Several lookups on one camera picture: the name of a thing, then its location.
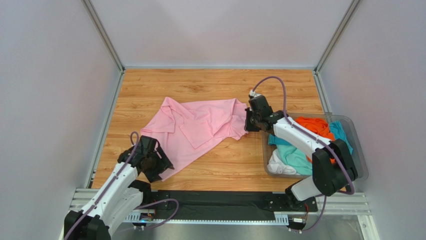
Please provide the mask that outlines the pink t shirt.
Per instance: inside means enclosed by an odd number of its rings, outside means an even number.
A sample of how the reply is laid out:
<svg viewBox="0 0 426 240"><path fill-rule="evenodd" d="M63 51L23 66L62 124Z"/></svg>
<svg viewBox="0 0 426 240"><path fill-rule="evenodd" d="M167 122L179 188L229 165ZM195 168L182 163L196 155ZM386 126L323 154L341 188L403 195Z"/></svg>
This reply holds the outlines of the pink t shirt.
<svg viewBox="0 0 426 240"><path fill-rule="evenodd" d="M140 130L157 139L173 164L159 176L162 181L177 174L226 138L235 140L245 131L247 104L237 98L179 103L166 97L158 112Z"/></svg>

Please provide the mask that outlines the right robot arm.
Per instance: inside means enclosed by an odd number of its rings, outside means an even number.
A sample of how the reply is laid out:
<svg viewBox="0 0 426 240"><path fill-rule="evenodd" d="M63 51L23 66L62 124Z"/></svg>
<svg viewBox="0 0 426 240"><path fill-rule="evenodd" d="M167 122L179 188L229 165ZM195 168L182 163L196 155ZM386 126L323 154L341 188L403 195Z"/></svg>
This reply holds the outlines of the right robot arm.
<svg viewBox="0 0 426 240"><path fill-rule="evenodd" d="M353 182L359 177L348 145L342 139L331 140L303 127L282 110L273 111L265 96L250 91L244 129L264 131L289 142L310 155L312 175L285 190L289 208L299 207L306 200L341 193L353 195Z"/></svg>

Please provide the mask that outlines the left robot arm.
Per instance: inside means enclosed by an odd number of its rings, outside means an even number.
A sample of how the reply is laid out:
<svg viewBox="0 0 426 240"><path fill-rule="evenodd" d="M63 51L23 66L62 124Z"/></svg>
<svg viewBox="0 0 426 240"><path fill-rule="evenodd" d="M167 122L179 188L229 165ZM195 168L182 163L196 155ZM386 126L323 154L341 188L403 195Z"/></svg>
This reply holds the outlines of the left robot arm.
<svg viewBox="0 0 426 240"><path fill-rule="evenodd" d="M65 240L110 240L117 228L134 211L147 209L170 199L153 201L151 183L174 166L152 137L132 132L132 147L122 152L107 181L80 210L64 219Z"/></svg>

